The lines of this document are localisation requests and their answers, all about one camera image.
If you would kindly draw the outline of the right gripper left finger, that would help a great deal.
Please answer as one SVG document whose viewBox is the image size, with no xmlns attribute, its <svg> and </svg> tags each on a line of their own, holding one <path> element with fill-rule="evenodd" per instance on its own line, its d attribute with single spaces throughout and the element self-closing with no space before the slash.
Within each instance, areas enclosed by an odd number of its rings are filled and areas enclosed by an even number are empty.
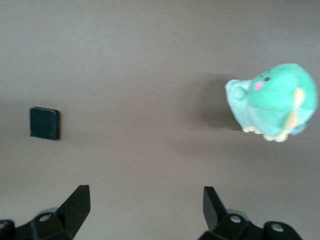
<svg viewBox="0 0 320 240">
<path fill-rule="evenodd" d="M 90 187 L 80 185 L 56 210 L 47 210 L 21 226 L 0 221 L 2 240 L 72 240 L 91 210 Z"/>
</svg>

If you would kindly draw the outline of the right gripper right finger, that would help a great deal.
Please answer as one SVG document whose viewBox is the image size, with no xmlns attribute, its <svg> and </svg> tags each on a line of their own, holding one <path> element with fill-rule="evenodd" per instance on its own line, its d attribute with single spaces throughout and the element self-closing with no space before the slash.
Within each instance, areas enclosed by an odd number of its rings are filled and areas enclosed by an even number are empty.
<svg viewBox="0 0 320 240">
<path fill-rule="evenodd" d="M 262 228 L 254 225 L 243 213 L 227 211 L 212 186 L 203 188 L 203 215 L 208 227 L 201 240 L 300 240 L 290 225 L 268 221 Z"/>
</svg>

